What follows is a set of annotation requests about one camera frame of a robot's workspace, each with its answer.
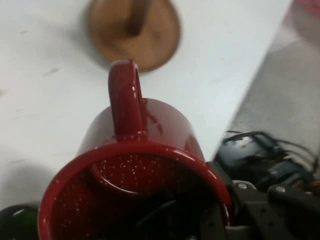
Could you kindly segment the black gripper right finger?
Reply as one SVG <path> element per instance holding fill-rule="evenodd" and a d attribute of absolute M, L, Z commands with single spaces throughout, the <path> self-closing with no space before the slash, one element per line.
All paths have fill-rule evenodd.
<path fill-rule="evenodd" d="M 231 180 L 218 164 L 217 172 L 231 194 L 235 207 L 233 223 L 225 226 L 215 205 L 204 214 L 201 240 L 318 240 L 320 198 L 312 192 L 276 184 L 258 191 L 250 182 Z"/>

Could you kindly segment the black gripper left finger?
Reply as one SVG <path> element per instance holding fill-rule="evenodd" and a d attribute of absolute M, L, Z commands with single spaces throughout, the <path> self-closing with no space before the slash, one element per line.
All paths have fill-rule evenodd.
<path fill-rule="evenodd" d="M 170 200 L 136 222 L 137 240 L 199 240 L 201 207 L 190 201 Z"/>

